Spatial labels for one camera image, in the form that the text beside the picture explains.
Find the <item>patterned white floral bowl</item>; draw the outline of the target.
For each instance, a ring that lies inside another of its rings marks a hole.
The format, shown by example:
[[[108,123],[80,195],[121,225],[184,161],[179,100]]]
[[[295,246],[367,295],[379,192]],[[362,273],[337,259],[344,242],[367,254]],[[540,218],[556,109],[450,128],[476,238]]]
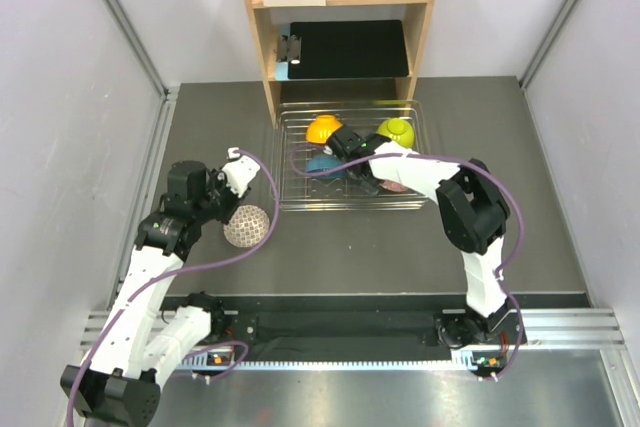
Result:
[[[393,192],[393,193],[404,193],[409,190],[408,187],[402,185],[401,183],[391,181],[391,180],[382,181],[380,184],[380,187],[386,191]]]

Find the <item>blue bowl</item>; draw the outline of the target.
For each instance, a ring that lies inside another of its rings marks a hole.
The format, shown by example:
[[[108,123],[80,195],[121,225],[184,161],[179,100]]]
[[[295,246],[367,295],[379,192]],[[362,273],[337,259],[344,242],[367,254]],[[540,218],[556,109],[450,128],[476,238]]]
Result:
[[[339,158],[329,154],[317,154],[307,161],[305,166],[306,173],[319,173],[326,170],[331,170],[343,165],[344,162]],[[344,171],[339,170],[329,174],[323,174],[320,179],[339,179],[344,177]]]

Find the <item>green bowl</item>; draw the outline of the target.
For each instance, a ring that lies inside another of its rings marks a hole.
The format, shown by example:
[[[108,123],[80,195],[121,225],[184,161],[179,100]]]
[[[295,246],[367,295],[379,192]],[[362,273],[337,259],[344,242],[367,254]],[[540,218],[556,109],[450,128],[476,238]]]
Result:
[[[404,148],[412,149],[416,134],[412,124],[403,118],[393,117],[384,120],[376,129],[380,135],[386,136]]]

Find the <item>orange bowl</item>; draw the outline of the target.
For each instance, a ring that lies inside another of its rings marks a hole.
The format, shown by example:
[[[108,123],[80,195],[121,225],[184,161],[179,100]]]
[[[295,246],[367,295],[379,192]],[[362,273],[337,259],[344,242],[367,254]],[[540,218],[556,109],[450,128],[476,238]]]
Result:
[[[307,127],[305,134],[306,141],[313,144],[325,145],[331,135],[342,126],[342,122],[334,115],[319,115]]]

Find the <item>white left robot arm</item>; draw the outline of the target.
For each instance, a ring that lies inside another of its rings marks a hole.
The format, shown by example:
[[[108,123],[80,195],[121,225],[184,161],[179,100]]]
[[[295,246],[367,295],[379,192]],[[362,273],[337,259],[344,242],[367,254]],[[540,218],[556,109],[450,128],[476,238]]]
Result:
[[[259,164],[236,150],[219,169],[175,163],[158,207],[139,225],[124,282],[98,339],[78,366],[65,367],[66,421],[75,416],[147,426],[164,385],[202,340],[216,343],[227,321],[203,294],[192,296],[159,334],[152,328],[174,278],[211,221],[228,223],[250,191]]]

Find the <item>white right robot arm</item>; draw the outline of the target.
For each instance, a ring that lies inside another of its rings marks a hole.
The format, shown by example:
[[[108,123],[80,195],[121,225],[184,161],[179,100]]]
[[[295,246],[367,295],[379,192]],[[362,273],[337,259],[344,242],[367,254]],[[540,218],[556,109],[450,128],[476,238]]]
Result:
[[[467,308],[436,320],[440,342],[453,349],[487,343],[498,336],[507,314],[507,296],[495,271],[502,251],[509,207],[486,177],[456,162],[427,160],[391,138],[362,137],[343,125],[325,149],[347,165],[347,175],[370,194],[398,187],[436,203],[444,233],[462,255]]]

